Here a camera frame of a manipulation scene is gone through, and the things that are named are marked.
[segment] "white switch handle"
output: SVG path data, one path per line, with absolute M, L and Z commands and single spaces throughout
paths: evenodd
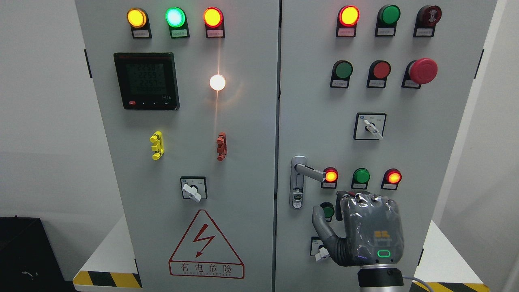
M 200 200 L 202 199 L 202 195 L 200 195 L 197 191 L 198 191 L 197 188 L 190 187 L 187 184 L 185 184 L 182 187 L 182 192 L 184 192 L 186 195 L 188 195 L 190 198 L 192 198 L 193 201 L 200 203 Z
M 364 123 L 366 124 L 367 130 L 370 131 L 373 135 L 379 136 L 381 140 L 384 138 L 382 137 L 380 131 L 375 127 L 375 125 L 370 123 L 368 120 L 364 120 Z
M 330 256 L 328 250 L 324 247 L 319 248 L 319 252 L 316 254 L 316 262 L 322 262 Z

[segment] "orange indicator light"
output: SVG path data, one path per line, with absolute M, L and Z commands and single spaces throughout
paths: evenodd
M 356 6 L 345 6 L 339 12 L 339 22 L 344 26 L 354 26 L 359 17 L 360 12 Z
M 402 180 L 402 175 L 399 172 L 390 172 L 387 176 L 389 183 L 399 183 Z
M 141 8 L 131 8 L 126 14 L 130 25 L 136 29 L 146 25 L 146 13 Z
M 203 13 L 203 20 L 210 28 L 217 28 L 222 24 L 224 16 L 220 9 L 216 7 L 209 7 Z
M 337 180 L 337 173 L 334 171 L 328 171 L 326 173 L 326 181 L 333 182 Z

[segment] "robotic hand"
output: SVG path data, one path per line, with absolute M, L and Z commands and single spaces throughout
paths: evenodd
M 402 223 L 397 203 L 369 192 L 337 192 L 337 221 L 343 221 L 346 237 L 338 237 L 327 224 L 320 206 L 313 208 L 312 224 L 330 257 L 342 267 L 360 266 L 363 292 L 400 291 L 402 273 L 394 267 L 404 250 Z

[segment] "red terminal block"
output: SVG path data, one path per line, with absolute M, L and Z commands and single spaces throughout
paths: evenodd
M 224 132 L 220 132 L 218 137 L 216 138 L 216 151 L 218 153 L 218 157 L 216 158 L 218 161 L 223 161 L 227 156 L 227 136 Z

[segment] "red push button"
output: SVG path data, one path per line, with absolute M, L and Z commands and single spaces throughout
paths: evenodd
M 391 72 L 391 66 L 386 61 L 381 61 L 373 68 L 373 75 L 378 79 L 386 78 Z
M 435 26 L 442 18 L 442 10 L 436 6 L 424 6 L 418 12 L 418 21 L 424 26 Z
M 409 77 L 417 84 L 427 84 L 434 80 L 438 73 L 438 65 L 433 59 L 422 58 L 409 68 Z

